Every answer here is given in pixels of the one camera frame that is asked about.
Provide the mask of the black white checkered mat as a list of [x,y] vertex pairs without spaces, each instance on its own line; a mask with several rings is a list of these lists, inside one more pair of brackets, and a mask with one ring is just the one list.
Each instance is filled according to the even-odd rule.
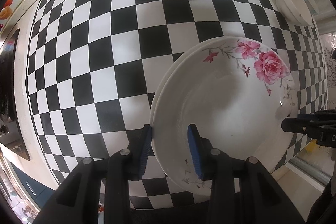
[[126,147],[149,121],[173,62],[223,35],[276,51],[293,73],[301,113],[326,107],[318,31],[289,23],[274,0],[39,0],[26,88],[47,186],[57,188],[84,157]]

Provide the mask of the colourful fruit wall stickers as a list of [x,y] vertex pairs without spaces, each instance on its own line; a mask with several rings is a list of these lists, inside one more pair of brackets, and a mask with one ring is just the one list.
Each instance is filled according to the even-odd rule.
[[0,13],[0,30],[3,29],[4,25],[5,25],[5,20],[8,19],[13,11],[11,9],[11,4],[13,3],[13,0],[7,0],[5,2],[5,4],[3,5],[3,8],[1,10],[1,13]]

